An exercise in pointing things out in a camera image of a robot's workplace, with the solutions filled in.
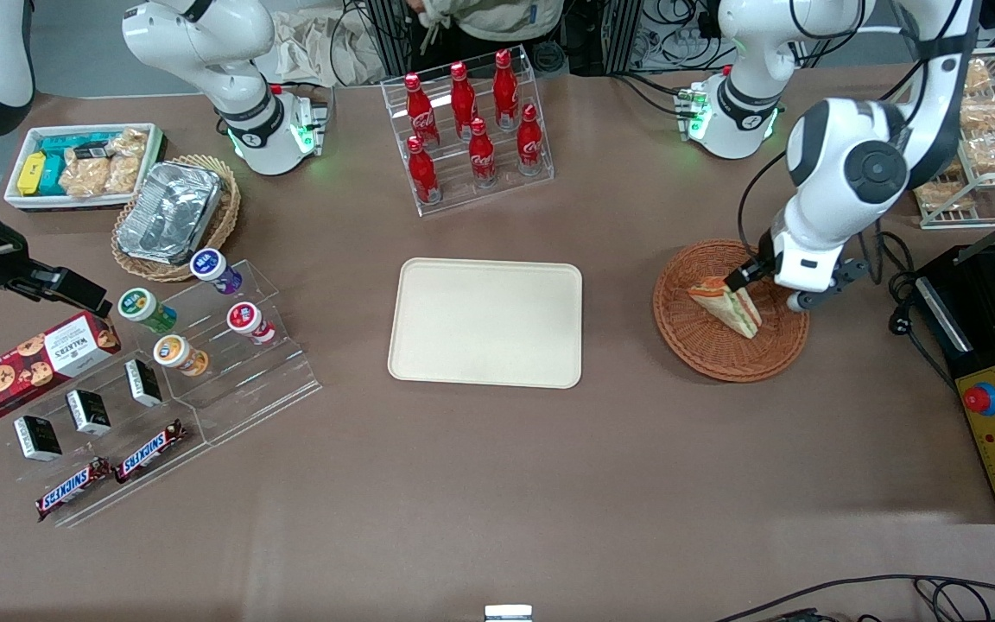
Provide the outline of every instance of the round wicker basket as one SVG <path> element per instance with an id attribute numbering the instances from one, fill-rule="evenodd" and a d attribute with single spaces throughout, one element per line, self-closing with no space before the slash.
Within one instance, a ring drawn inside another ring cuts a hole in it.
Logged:
<path id="1" fill-rule="evenodd" d="M 755 382 L 781 373 L 801 355 L 808 336 L 808 314 L 790 311 L 785 303 L 789 290 L 770 280 L 747 287 L 763 320 L 754 339 L 731 330 L 687 294 L 706 276 L 726 276 L 746 260 L 738 240 L 689 245 L 667 263 L 652 298 L 655 322 L 670 349 L 696 371 L 729 382 Z"/>
<path id="2" fill-rule="evenodd" d="M 225 190 L 221 194 L 221 202 L 218 204 L 217 209 L 214 210 L 212 218 L 210 218 L 210 224 L 206 228 L 206 235 L 202 236 L 202 240 L 205 240 L 205 243 L 202 244 L 204 247 L 221 248 L 221 245 L 229 238 L 229 233 L 232 233 L 232 230 L 237 227 L 237 215 L 240 213 L 240 188 L 237 186 L 236 177 L 233 177 L 232 169 L 225 162 L 220 161 L 220 159 L 210 156 L 179 156 L 171 159 L 171 162 L 208 168 L 220 175 L 221 180 L 225 181 Z M 168 265 L 166 263 L 158 263 L 158 261 L 137 259 L 125 255 L 122 249 L 117 248 L 117 229 L 121 227 L 122 223 L 125 223 L 125 218 L 130 215 L 136 202 L 137 197 L 134 194 L 130 202 L 125 204 L 125 208 L 117 216 L 117 223 L 114 225 L 114 235 L 111 236 L 110 245 L 114 250 L 114 259 L 117 260 L 117 264 L 125 268 L 125 271 L 131 275 L 142 276 L 150 281 L 171 283 L 189 279 L 189 264 Z"/>

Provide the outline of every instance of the red button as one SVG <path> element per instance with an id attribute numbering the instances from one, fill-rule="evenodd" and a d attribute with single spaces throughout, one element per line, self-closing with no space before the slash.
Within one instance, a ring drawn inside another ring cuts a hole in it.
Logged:
<path id="1" fill-rule="evenodd" d="M 980 386 L 971 386 L 962 394 L 962 401 L 967 408 L 975 413 L 983 413 L 992 406 L 992 399 L 988 396 L 988 390 Z"/>

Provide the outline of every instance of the yogurt cup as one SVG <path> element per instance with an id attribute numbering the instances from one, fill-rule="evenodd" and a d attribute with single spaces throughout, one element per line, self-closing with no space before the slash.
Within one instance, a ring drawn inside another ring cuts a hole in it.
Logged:
<path id="1" fill-rule="evenodd" d="M 276 326 L 264 318 L 260 307 L 251 302 L 238 302 L 229 308 L 226 316 L 229 328 L 236 334 L 242 334 L 252 340 L 257 346 L 270 343 L 276 337 Z"/>
<path id="2" fill-rule="evenodd" d="M 224 295 L 236 294 L 240 284 L 244 282 L 240 272 L 233 270 L 232 265 L 225 261 L 225 256 L 216 248 L 204 248 L 194 253 L 190 258 L 190 273 L 212 283 Z"/>
<path id="3" fill-rule="evenodd" d="M 201 375 L 210 366 L 209 354 L 194 349 L 186 339 L 177 334 L 167 335 L 155 343 L 153 359 L 189 377 Z"/>
<path id="4" fill-rule="evenodd" d="M 142 324 L 157 334 L 169 332 L 178 318 L 174 308 L 158 301 L 146 288 L 133 288 L 122 294 L 117 311 L 126 320 Z"/>

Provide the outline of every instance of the coca-cola bottle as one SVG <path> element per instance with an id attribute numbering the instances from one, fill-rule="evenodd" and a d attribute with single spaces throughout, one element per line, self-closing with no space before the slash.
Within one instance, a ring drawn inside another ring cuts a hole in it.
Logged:
<path id="1" fill-rule="evenodd" d="M 536 177 L 544 167 L 544 158 L 540 149 L 544 141 L 544 133 L 540 130 L 540 122 L 536 121 L 536 106 L 524 104 L 521 115 L 521 129 L 517 130 L 517 154 L 521 161 L 517 168 L 525 177 Z"/>
<path id="2" fill-rule="evenodd" d="M 466 64 L 462 60 L 451 63 L 451 111 L 455 115 L 455 134 L 462 142 L 470 142 L 471 121 L 478 117 L 478 103 L 474 101 L 474 87 L 466 79 Z"/>
<path id="3" fill-rule="evenodd" d="M 435 179 L 432 157 L 425 152 L 425 141 L 418 136 L 411 136 L 407 139 L 406 146 L 409 147 L 409 176 L 414 178 L 417 198 L 426 205 L 437 204 L 443 194 L 440 194 L 440 184 Z"/>
<path id="4" fill-rule="evenodd" d="M 513 131 L 517 126 L 517 76 L 513 73 L 513 58 L 509 50 L 498 50 L 494 55 L 497 73 L 494 74 L 494 105 L 497 107 L 497 126 Z"/>
<path id="5" fill-rule="evenodd" d="M 471 145 L 467 147 L 471 154 L 471 173 L 474 173 L 474 184 L 480 188 L 489 188 L 498 180 L 498 170 L 494 166 L 494 144 L 486 134 L 486 121 L 475 117 L 471 122 Z"/>
<path id="6" fill-rule="evenodd" d="M 414 124 L 415 136 L 425 142 L 426 147 L 439 147 L 440 132 L 435 128 L 432 102 L 421 89 L 421 79 L 417 74 L 406 74 L 406 91 L 409 93 L 406 99 L 406 112 Z"/>

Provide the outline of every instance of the walkers cookie box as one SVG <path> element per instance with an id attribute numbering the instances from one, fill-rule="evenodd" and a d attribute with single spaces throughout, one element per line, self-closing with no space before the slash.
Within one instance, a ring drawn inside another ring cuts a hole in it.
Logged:
<path id="1" fill-rule="evenodd" d="M 0 418 L 121 350 L 114 326 L 72 316 L 0 357 Z"/>

